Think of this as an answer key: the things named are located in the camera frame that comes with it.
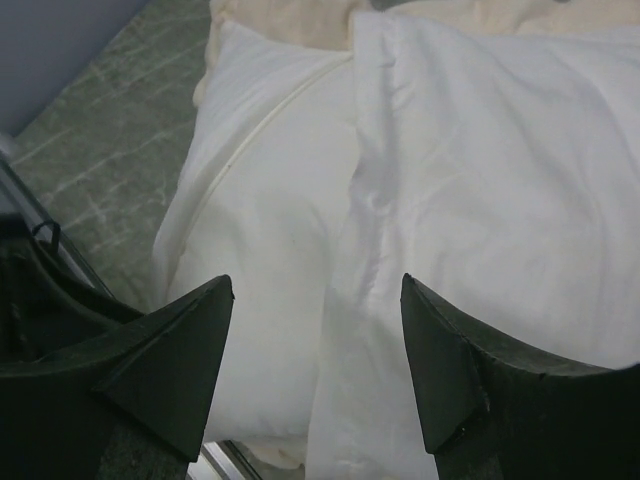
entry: white fabric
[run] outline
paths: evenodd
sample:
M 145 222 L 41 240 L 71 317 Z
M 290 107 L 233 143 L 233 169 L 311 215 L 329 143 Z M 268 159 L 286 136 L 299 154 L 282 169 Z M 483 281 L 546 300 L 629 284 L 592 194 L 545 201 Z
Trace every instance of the white fabric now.
M 350 50 L 353 13 L 371 9 L 367 0 L 210 0 L 210 6 L 206 74 L 193 95 L 198 107 L 218 58 L 218 32 L 224 20 L 270 40 Z M 584 33 L 640 24 L 638 0 L 418 0 L 388 12 L 426 17 L 478 34 Z
M 640 30 L 468 37 L 367 13 L 355 42 L 361 158 L 307 478 L 435 479 L 402 338 L 405 272 L 544 350 L 640 360 Z
M 231 22 L 154 247 L 158 305 L 229 274 L 235 303 L 205 441 L 304 460 L 331 246 L 358 158 L 351 55 Z

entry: gray marble surface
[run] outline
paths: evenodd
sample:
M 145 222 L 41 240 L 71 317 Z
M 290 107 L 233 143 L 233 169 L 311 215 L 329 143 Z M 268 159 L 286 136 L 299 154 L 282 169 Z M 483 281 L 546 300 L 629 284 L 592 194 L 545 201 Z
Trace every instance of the gray marble surface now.
M 206 0 L 151 2 L 18 138 L 12 163 L 114 294 L 143 310 L 209 22 Z

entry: white sheet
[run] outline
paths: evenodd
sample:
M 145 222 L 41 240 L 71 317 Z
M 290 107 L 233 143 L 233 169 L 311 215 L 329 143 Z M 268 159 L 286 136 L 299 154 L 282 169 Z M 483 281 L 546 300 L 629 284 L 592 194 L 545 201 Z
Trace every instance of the white sheet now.
M 325 299 L 307 478 L 437 478 L 401 280 L 539 348 L 640 360 L 640 31 L 355 24 L 361 157 Z

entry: pillowcase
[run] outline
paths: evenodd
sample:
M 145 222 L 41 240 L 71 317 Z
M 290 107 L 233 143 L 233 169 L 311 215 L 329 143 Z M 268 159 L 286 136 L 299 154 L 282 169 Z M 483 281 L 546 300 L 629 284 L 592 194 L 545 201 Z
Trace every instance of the pillowcase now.
M 233 22 L 154 246 L 162 305 L 224 272 L 235 303 L 205 441 L 304 461 L 324 288 L 358 157 L 351 54 Z
M 405 273 L 543 350 L 640 361 L 640 29 L 466 36 L 355 21 L 361 157 L 327 287 L 306 478 L 436 479 Z
M 193 94 L 200 106 L 220 50 L 219 29 L 233 21 L 293 45 L 346 51 L 351 44 L 351 13 L 369 10 L 368 0 L 211 0 L 211 29 L 205 51 L 206 73 Z

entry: dark green object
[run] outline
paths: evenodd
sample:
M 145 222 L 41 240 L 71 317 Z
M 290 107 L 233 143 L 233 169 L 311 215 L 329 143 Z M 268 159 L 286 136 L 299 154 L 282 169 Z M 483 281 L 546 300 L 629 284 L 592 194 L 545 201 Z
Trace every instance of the dark green object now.
M 607 370 L 538 350 L 408 275 L 401 303 L 440 480 L 640 479 L 640 365 Z
M 2 478 L 184 478 L 198 458 L 233 294 L 214 279 L 143 315 L 0 218 Z

